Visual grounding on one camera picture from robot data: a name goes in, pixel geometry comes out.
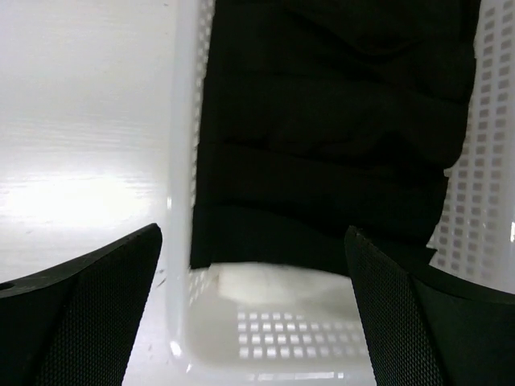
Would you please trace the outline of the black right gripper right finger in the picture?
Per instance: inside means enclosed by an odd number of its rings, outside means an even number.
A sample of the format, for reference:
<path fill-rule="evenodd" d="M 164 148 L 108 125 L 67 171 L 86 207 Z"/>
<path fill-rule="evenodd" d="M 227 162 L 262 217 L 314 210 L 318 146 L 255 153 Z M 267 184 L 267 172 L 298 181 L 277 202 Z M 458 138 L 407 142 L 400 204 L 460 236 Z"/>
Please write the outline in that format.
<path fill-rule="evenodd" d="M 434 250 L 345 235 L 379 385 L 512 385 L 514 296 L 431 266 Z"/>

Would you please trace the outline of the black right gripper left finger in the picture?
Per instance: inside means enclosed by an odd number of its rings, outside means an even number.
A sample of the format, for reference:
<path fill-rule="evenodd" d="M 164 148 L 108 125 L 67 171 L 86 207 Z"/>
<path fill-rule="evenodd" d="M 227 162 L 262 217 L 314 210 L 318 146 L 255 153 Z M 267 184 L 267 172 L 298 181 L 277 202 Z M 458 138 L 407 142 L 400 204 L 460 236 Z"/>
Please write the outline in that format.
<path fill-rule="evenodd" d="M 157 224 L 1 284 L 1 384 L 120 385 L 162 247 Z"/>

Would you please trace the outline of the black pleated skirt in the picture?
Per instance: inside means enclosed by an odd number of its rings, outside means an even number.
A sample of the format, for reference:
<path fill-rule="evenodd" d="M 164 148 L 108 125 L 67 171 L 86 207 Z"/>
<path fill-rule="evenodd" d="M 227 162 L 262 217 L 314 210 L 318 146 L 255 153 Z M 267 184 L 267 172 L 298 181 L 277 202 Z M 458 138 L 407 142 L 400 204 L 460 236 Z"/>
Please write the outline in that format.
<path fill-rule="evenodd" d="M 351 226 L 424 248 L 462 153 L 478 1 L 218 1 L 189 263 L 346 274 Z"/>

